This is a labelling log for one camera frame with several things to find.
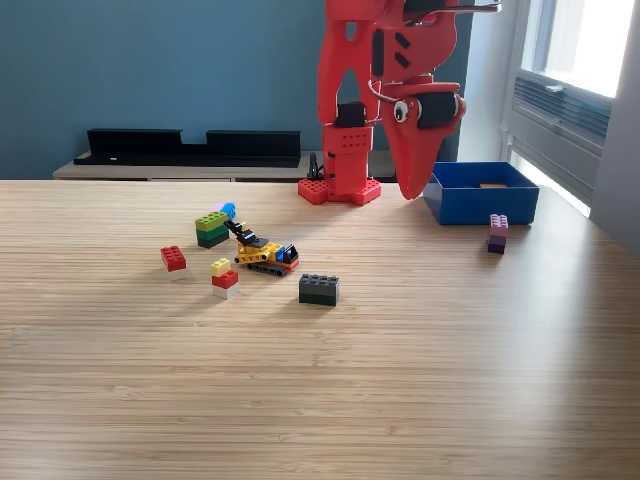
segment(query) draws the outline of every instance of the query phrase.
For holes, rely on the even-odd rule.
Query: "white lego brick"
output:
[[[167,272],[167,278],[170,282],[175,282],[177,280],[182,280],[189,276],[189,269],[185,268],[183,270],[175,270],[173,272]]]
[[[213,289],[213,294],[216,297],[229,300],[231,297],[233,297],[236,293],[240,291],[240,284],[236,283],[235,285],[233,285],[232,287],[226,290],[224,288],[216,287],[215,285],[212,285],[211,288]]]

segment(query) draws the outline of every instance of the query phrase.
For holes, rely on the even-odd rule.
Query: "purple lego brick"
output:
[[[489,240],[487,240],[489,245],[501,245],[505,246],[507,244],[507,237],[496,237],[494,235],[489,235]]]
[[[509,221],[504,215],[491,215],[489,218],[489,236],[505,237],[509,235]]]
[[[495,243],[490,243],[487,246],[487,251],[489,253],[499,253],[500,255],[504,255],[506,245],[496,245]]]

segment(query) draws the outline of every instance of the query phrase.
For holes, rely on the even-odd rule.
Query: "blue wall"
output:
[[[19,0],[0,8],[0,177],[51,178],[94,127],[302,130],[319,149],[321,0]],[[464,80],[471,17],[438,71]],[[341,98],[353,100],[348,82]],[[377,148],[385,148],[379,135]]]

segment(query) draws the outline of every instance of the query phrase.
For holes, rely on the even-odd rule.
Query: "red lego brick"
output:
[[[333,193],[331,191],[331,189],[329,189],[329,199],[330,202],[336,202],[336,203],[349,203],[351,201],[351,195],[346,194],[346,195],[336,195],[335,193]]]
[[[225,290],[233,287],[236,283],[238,283],[238,272],[235,270],[229,270],[219,277],[211,277],[211,284],[213,286],[224,288]]]
[[[356,205],[366,205],[382,195],[382,185],[377,180],[367,180],[367,186],[352,195],[351,201]]]
[[[326,180],[304,179],[298,183],[298,195],[314,205],[322,205],[327,201],[329,185]]]
[[[324,179],[329,184],[329,198],[331,194],[350,196],[367,186],[368,152],[353,154],[326,155],[324,159]]]
[[[167,271],[175,272],[187,268],[187,260],[178,247],[163,248],[160,250],[160,254],[162,255],[164,265],[167,267]]]
[[[489,218],[489,236],[507,237],[509,235],[509,221],[504,215],[491,215]]]
[[[296,267],[298,265],[300,265],[300,259],[298,258],[295,262],[288,264],[288,263],[280,263],[280,262],[264,262],[265,264],[268,265],[277,265],[278,267],[284,267],[286,268],[288,271],[293,272]]]

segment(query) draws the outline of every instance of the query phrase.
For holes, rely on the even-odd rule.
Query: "blue plastic bin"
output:
[[[480,188],[481,183],[507,188]],[[506,162],[436,163],[424,198],[441,225],[488,225],[494,213],[506,215],[510,225],[529,225],[539,193],[535,183]]]

